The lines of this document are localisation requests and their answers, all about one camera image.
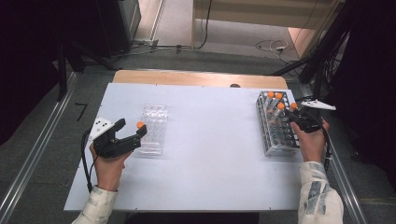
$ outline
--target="hand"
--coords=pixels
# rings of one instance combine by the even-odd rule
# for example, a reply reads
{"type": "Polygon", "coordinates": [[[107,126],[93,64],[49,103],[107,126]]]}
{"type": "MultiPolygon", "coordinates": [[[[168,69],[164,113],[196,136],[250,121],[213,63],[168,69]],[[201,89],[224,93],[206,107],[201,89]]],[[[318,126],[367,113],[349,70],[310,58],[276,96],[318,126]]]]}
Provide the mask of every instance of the hand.
{"type": "MultiPolygon", "coordinates": [[[[96,152],[93,145],[90,145],[93,159],[96,158],[96,152]]],[[[97,177],[97,187],[108,191],[117,191],[120,186],[122,169],[125,168],[124,162],[131,155],[132,151],[125,153],[117,158],[104,159],[98,157],[94,164],[97,177]]]]}
{"type": "MultiPolygon", "coordinates": [[[[329,130],[330,125],[326,120],[323,119],[322,124],[326,131],[329,130]]],[[[321,162],[322,151],[326,143],[323,131],[305,133],[300,130],[300,127],[295,122],[291,122],[290,125],[300,140],[300,149],[304,161],[321,162]]]]}

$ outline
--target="white sleeve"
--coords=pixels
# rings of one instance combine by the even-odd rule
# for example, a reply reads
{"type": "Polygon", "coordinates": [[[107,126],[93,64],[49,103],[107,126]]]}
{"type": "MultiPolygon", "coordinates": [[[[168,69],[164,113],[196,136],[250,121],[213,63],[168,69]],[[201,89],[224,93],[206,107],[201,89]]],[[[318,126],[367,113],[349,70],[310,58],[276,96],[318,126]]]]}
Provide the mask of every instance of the white sleeve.
{"type": "Polygon", "coordinates": [[[106,224],[118,194],[93,187],[84,209],[72,224],[106,224]]]}
{"type": "Polygon", "coordinates": [[[343,202],[337,191],[330,188],[323,165],[314,161],[304,162],[300,174],[302,187],[298,222],[343,223],[343,202]]]}

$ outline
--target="orange cap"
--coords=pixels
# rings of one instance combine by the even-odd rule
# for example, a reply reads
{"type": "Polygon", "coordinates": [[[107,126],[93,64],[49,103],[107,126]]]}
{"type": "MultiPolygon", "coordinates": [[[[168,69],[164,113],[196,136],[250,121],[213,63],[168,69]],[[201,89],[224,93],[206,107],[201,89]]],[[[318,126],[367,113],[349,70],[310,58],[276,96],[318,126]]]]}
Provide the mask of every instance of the orange cap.
{"type": "Polygon", "coordinates": [[[280,93],[280,92],[278,92],[278,93],[276,94],[276,99],[280,100],[280,99],[282,99],[282,96],[283,96],[283,94],[280,93]]]}
{"type": "Polygon", "coordinates": [[[282,110],[285,108],[285,105],[283,103],[279,103],[277,104],[277,108],[282,110]]]}
{"type": "Polygon", "coordinates": [[[138,121],[137,123],[136,123],[136,127],[139,129],[139,128],[141,128],[141,127],[143,127],[143,125],[145,125],[145,123],[142,121],[142,120],[140,120],[140,121],[138,121]]]}
{"type": "Polygon", "coordinates": [[[297,104],[296,104],[296,103],[291,103],[290,109],[291,109],[291,110],[294,110],[294,109],[296,109],[296,108],[297,108],[297,104]]]}

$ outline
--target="orange-capped tube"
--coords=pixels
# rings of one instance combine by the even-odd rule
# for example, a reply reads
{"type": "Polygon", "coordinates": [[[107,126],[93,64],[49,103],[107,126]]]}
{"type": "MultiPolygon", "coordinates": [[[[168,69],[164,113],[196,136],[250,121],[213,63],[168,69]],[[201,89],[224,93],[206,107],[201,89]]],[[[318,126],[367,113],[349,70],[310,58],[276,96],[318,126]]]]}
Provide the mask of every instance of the orange-capped tube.
{"type": "Polygon", "coordinates": [[[140,120],[140,121],[138,121],[138,122],[136,123],[136,127],[137,127],[138,129],[140,129],[141,127],[143,127],[143,125],[145,125],[145,123],[144,123],[142,120],[140,120]]]}
{"type": "Polygon", "coordinates": [[[268,91],[267,98],[265,98],[264,102],[265,106],[268,106],[271,103],[271,101],[274,99],[274,96],[275,95],[273,91],[268,91]]]}
{"type": "Polygon", "coordinates": [[[279,116],[280,112],[282,112],[284,109],[285,109],[285,105],[283,103],[277,104],[274,115],[279,116]]]}
{"type": "Polygon", "coordinates": [[[273,102],[271,103],[270,108],[275,107],[276,104],[277,104],[277,102],[279,102],[279,100],[282,99],[282,97],[283,97],[283,94],[280,93],[280,92],[278,92],[278,93],[275,95],[275,99],[274,99],[273,102]]]}
{"type": "Polygon", "coordinates": [[[292,112],[293,110],[297,109],[297,104],[296,103],[291,103],[290,105],[290,111],[292,112]]]}

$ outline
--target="test tube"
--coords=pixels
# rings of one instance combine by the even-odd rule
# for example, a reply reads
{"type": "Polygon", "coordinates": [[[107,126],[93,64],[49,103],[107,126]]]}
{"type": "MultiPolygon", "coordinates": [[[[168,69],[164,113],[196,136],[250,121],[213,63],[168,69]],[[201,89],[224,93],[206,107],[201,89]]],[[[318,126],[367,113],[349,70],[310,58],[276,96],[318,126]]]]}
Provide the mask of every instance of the test tube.
{"type": "Polygon", "coordinates": [[[276,96],[275,96],[275,99],[274,99],[273,102],[271,103],[270,108],[274,108],[274,107],[276,106],[277,102],[279,102],[279,100],[282,99],[282,97],[283,97],[283,94],[280,93],[280,92],[278,92],[278,93],[276,94],[276,96]]]}
{"type": "Polygon", "coordinates": [[[268,91],[267,98],[265,98],[264,105],[268,106],[271,103],[271,101],[273,100],[273,98],[274,98],[274,92],[273,91],[268,91]]]}
{"type": "Polygon", "coordinates": [[[280,112],[282,112],[284,109],[285,109],[285,105],[283,103],[277,104],[274,116],[279,116],[280,112]]]}
{"type": "Polygon", "coordinates": [[[291,103],[290,111],[293,112],[295,109],[297,109],[297,104],[296,103],[291,103]]]}

